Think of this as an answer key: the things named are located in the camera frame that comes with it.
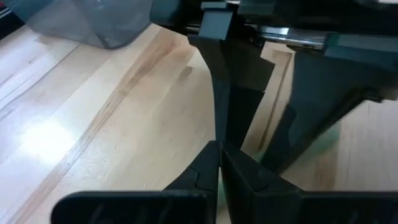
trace gray plastic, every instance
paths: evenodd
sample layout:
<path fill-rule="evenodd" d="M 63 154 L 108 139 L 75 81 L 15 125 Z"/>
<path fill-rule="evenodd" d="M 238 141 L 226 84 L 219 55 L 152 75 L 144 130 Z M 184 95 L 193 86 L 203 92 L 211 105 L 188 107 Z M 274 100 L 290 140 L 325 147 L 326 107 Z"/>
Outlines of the gray plastic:
<path fill-rule="evenodd" d="M 115 49 L 148 25 L 151 0 L 2 0 L 32 30 Z"/>

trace wooden workbench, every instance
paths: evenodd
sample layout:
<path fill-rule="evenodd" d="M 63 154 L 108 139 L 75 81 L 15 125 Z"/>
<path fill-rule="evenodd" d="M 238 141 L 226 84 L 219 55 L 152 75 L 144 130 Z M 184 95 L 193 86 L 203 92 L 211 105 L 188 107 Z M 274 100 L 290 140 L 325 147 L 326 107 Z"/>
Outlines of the wooden workbench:
<path fill-rule="evenodd" d="M 253 156 L 290 95 L 294 55 L 274 48 L 243 146 Z M 157 26 L 118 50 L 23 27 L 0 42 L 0 70 L 0 223 L 48 223 L 57 200 L 80 190 L 160 190 L 214 139 L 206 64 Z M 283 177 L 306 190 L 397 190 L 397 114 L 395 101 L 364 103 Z"/>

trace light wood surface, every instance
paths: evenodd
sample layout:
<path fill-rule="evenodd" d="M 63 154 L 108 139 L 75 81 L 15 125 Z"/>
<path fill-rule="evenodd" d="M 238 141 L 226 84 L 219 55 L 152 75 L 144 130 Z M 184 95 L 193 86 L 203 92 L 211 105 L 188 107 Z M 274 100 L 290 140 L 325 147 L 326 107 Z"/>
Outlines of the light wood surface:
<path fill-rule="evenodd" d="M 276 68 L 250 155 L 269 142 L 292 80 L 291 52 L 270 45 L 262 56 Z M 0 69 L 0 223 L 48 223 L 80 190 L 160 190 L 214 139 L 205 62 L 157 26 L 112 51 L 23 27 L 0 42 Z M 283 177 L 306 190 L 398 189 L 397 113 L 395 101 L 364 103 Z M 229 223 L 226 211 L 219 221 Z"/>

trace wood grain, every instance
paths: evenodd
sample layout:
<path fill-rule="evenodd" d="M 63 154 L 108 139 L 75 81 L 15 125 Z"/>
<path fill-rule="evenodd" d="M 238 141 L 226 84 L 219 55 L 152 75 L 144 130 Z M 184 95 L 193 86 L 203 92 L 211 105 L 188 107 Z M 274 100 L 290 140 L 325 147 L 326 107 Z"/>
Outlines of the wood grain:
<path fill-rule="evenodd" d="M 150 26 L 110 51 L 23 27 L 0 53 L 0 223 L 49 223 L 76 191 L 160 190 L 215 137 L 210 73 L 179 34 Z M 244 142 L 252 156 L 269 143 L 294 69 L 283 45 L 262 57 L 275 70 Z M 283 177 L 306 190 L 396 190 L 397 112 L 395 101 L 364 103 Z"/>

